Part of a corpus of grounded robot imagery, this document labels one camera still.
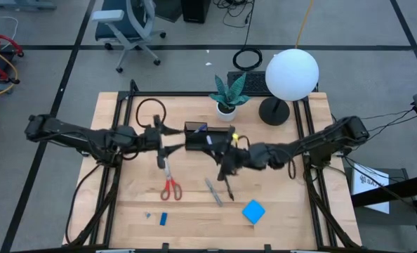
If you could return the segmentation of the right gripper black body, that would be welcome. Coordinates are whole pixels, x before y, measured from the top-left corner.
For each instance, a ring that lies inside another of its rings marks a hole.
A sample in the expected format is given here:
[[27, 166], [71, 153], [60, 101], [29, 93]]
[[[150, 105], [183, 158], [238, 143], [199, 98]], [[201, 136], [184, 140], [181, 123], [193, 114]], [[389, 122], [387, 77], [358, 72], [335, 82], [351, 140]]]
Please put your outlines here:
[[223, 152], [223, 161], [218, 172], [217, 180], [224, 181], [224, 176], [236, 175], [237, 170], [242, 168], [250, 158], [249, 152], [246, 149], [241, 149], [233, 146], [232, 135], [235, 133], [233, 126], [228, 127], [227, 133], [227, 150]]

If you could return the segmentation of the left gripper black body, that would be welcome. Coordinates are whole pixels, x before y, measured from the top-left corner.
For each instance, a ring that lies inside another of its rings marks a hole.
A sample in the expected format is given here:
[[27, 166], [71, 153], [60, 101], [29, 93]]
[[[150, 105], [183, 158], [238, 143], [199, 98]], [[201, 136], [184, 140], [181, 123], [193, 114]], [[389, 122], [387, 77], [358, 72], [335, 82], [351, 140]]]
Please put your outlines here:
[[153, 116], [153, 124], [148, 124], [145, 127], [144, 134], [146, 135], [146, 146], [148, 150], [156, 150], [157, 151], [157, 166], [160, 169], [165, 168], [165, 158], [166, 158], [166, 151], [161, 139], [161, 130], [163, 127], [163, 123], [159, 117], [159, 115]]

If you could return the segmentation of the black mesh desk organizer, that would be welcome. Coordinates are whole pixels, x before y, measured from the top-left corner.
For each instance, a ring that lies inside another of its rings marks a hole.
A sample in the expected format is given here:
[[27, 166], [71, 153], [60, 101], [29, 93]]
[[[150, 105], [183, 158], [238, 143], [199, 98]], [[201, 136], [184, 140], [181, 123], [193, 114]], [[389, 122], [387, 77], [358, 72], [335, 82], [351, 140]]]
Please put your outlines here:
[[216, 141], [217, 137], [227, 137], [228, 127], [216, 127], [209, 126], [204, 131], [194, 134], [201, 125], [207, 124], [206, 122], [185, 122], [184, 134], [185, 134], [185, 149], [192, 151], [202, 151], [202, 149], [208, 145], [206, 136], [211, 137], [212, 143]]

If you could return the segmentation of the black ballpoint pen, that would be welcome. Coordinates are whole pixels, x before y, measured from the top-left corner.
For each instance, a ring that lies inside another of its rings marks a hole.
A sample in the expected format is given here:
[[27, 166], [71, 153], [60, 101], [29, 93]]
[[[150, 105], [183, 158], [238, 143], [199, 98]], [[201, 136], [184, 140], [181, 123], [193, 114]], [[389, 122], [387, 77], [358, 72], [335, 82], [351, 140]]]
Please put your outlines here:
[[224, 176], [224, 182], [225, 182], [225, 185], [227, 187], [227, 192], [228, 192], [229, 198], [231, 199], [231, 201], [234, 201], [234, 195], [233, 195], [232, 189], [230, 187], [230, 183], [228, 181], [227, 176]]

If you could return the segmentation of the grey marker pen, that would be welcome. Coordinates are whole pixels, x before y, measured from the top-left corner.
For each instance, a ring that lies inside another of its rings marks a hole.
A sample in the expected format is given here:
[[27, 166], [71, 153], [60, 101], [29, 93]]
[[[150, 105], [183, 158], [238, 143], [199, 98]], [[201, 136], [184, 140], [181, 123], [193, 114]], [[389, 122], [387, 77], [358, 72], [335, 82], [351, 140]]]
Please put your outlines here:
[[212, 196], [214, 197], [217, 205], [219, 207], [222, 207], [223, 206], [223, 202], [220, 199], [219, 195], [217, 194], [217, 192], [216, 192], [215, 188], [213, 187], [212, 183], [210, 182], [210, 180], [208, 178], [205, 178], [204, 180], [205, 180], [205, 183], [208, 186], [208, 189], [210, 190]]

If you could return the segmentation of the red handled scissors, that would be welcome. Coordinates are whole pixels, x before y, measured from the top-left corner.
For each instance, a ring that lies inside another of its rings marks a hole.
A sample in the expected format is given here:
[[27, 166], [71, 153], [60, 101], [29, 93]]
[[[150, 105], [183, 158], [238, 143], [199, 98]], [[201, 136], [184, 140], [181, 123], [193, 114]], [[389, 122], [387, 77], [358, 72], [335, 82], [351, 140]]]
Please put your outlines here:
[[182, 188], [180, 184], [178, 184], [172, 177], [167, 158], [164, 159], [164, 165], [165, 165], [164, 172], [166, 174], [166, 185], [161, 192], [160, 198], [162, 200], [168, 200], [171, 196], [171, 193], [173, 193], [174, 200], [179, 201], [183, 195]]

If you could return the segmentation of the blue sticky note pad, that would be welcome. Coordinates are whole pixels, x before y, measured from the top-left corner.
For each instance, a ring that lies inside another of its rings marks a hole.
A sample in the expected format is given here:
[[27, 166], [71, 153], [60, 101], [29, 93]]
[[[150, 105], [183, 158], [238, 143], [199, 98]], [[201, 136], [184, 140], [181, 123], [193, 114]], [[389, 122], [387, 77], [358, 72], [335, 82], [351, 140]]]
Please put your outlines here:
[[251, 200], [242, 210], [242, 214], [253, 224], [257, 224], [265, 214], [264, 207], [256, 200]]

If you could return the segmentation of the blue and grey office chair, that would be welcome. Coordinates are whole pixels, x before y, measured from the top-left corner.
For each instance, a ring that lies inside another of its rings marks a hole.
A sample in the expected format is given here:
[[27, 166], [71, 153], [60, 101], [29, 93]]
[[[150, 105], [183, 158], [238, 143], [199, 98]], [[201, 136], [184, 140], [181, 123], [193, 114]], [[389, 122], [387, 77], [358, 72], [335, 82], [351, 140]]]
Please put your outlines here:
[[166, 37], [165, 30], [154, 29], [155, 10], [153, 0], [104, 0], [102, 9], [92, 12], [91, 21], [97, 23], [95, 39], [103, 40], [108, 51], [113, 49], [115, 42], [123, 46], [116, 66], [118, 73], [123, 72], [121, 64], [132, 49], [148, 52], [155, 65], [161, 64], [159, 57], [147, 46], [154, 35]]

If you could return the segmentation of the snake plant in white pot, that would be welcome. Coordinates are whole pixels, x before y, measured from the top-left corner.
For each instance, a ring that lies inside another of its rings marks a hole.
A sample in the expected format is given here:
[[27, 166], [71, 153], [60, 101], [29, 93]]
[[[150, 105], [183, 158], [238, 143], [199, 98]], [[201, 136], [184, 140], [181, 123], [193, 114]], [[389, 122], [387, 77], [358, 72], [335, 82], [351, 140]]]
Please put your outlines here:
[[236, 116], [237, 107], [250, 100], [249, 96], [242, 94], [246, 82], [246, 73], [244, 72], [231, 86], [224, 84], [218, 75], [214, 79], [218, 92], [217, 94], [211, 93], [209, 97], [217, 103], [218, 118], [230, 122]]

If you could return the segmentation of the black floor grille mat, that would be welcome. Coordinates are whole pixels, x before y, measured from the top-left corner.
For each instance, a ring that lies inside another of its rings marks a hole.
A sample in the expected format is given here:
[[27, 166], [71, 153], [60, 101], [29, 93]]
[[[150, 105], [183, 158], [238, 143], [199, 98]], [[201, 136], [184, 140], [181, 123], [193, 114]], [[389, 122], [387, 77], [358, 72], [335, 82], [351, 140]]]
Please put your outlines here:
[[[242, 71], [228, 72], [227, 85], [232, 86], [233, 83], [243, 75]], [[266, 83], [264, 71], [250, 71], [246, 73], [244, 88], [242, 94], [252, 96], [271, 96]]]

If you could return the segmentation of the white globe lamp black base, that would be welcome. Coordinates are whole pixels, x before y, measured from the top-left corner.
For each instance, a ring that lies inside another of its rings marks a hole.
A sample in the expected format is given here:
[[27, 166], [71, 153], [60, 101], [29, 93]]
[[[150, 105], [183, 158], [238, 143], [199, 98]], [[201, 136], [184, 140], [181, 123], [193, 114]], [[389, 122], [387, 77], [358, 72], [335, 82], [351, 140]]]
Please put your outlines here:
[[278, 53], [265, 71], [265, 83], [272, 96], [260, 104], [260, 118], [271, 126], [283, 124], [290, 115], [287, 103], [308, 96], [318, 80], [319, 66], [311, 54], [296, 48]]

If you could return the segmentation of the black computer tower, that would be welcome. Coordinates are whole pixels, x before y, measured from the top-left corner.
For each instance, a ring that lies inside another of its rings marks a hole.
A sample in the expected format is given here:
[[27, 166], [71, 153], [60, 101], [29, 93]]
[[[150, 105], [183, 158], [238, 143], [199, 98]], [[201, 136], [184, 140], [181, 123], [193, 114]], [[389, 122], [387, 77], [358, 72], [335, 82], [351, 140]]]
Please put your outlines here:
[[180, 0], [185, 22], [205, 23], [211, 0]]

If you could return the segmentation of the white printed paper sheet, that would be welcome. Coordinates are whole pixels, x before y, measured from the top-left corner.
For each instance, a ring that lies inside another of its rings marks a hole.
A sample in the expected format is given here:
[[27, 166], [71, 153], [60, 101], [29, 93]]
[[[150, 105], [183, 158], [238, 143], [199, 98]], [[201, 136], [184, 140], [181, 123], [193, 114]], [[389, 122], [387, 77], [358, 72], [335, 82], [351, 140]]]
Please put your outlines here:
[[356, 195], [369, 190], [387, 186], [390, 182], [389, 174], [354, 163], [352, 172], [352, 194]]

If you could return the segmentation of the black metal beam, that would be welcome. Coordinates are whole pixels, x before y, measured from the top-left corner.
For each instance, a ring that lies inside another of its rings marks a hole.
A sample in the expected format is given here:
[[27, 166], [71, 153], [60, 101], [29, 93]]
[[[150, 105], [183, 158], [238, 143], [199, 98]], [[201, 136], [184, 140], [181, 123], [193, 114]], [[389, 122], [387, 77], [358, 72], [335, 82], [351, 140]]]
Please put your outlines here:
[[[351, 198], [355, 207], [361, 207], [414, 196], [417, 196], [417, 177], [388, 186], [379, 186], [376, 189], [352, 195]], [[417, 201], [413, 202], [413, 206], [417, 208]]]

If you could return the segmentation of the grey side table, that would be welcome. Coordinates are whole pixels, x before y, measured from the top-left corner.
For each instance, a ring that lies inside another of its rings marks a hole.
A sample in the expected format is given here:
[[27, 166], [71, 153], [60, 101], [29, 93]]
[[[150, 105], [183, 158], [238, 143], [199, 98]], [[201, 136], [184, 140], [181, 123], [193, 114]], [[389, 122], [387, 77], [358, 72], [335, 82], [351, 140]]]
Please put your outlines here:
[[[376, 169], [389, 174], [390, 184], [410, 179], [405, 169]], [[353, 165], [346, 169], [352, 196]], [[362, 244], [367, 249], [417, 253], [417, 196], [355, 207]]]

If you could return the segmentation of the black metal table frame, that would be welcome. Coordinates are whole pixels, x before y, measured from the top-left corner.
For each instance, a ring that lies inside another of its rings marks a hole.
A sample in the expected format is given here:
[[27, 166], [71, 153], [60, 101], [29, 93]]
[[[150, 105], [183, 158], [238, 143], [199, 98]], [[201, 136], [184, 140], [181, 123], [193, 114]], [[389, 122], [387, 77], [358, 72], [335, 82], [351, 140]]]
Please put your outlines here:
[[[215, 101], [206, 93], [158, 92], [137, 96], [133, 110], [146, 97], [158, 97], [167, 109], [165, 124], [182, 129], [185, 121], [208, 122], [209, 126], [224, 127], [216, 116]], [[258, 116], [262, 97], [253, 97], [239, 107], [238, 115], [231, 123], [239, 134], [249, 137], [252, 143], [291, 142], [298, 138], [293, 105], [291, 115], [281, 126], [268, 126]], [[130, 125], [143, 132], [135, 122], [132, 110]], [[297, 177], [291, 180], [287, 167], [282, 170], [254, 171], [244, 169], [238, 176], [230, 177], [235, 201], [229, 200], [223, 182], [215, 182], [219, 168], [204, 153], [186, 152], [184, 148], [170, 156], [171, 173], [183, 188], [183, 197], [175, 201], [162, 201], [160, 192], [166, 177], [157, 168], [156, 152], [139, 154], [132, 161], [125, 161], [114, 220], [110, 235], [110, 247], [134, 249], [159, 249], [167, 242], [170, 249], [315, 249], [317, 243], [312, 225], [311, 209], [306, 185], [303, 182], [303, 161], [294, 157]], [[69, 239], [74, 240], [93, 216], [100, 190], [103, 168], [99, 168], [82, 184], [74, 204], [69, 225]], [[327, 168], [325, 185], [332, 215], [342, 229], [358, 245], [362, 244], [348, 183], [344, 175]], [[204, 178], [210, 178], [224, 202], [219, 207], [207, 188]], [[265, 214], [253, 225], [242, 214], [242, 209], [257, 200], [265, 208]], [[161, 213], [168, 214], [166, 225], [160, 226]]]

